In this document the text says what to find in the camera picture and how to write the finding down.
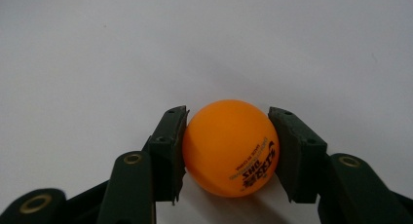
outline table tennis ball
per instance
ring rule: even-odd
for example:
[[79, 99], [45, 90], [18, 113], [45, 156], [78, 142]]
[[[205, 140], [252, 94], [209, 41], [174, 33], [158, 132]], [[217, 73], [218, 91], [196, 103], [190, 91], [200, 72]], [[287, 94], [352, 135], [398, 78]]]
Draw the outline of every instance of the table tennis ball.
[[205, 106], [192, 118], [182, 153], [188, 172], [205, 190], [221, 197], [242, 197], [272, 177], [280, 146], [263, 112], [229, 99]]

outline white background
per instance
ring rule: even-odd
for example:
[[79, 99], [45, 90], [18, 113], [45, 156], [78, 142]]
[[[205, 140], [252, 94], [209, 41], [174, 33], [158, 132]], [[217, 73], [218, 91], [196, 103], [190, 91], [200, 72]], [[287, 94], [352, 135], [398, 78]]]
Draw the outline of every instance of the white background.
[[[0, 210], [71, 198], [163, 113], [222, 98], [297, 114], [413, 197], [413, 0], [0, 0]], [[274, 178], [222, 199], [185, 176], [158, 223], [319, 223]]]

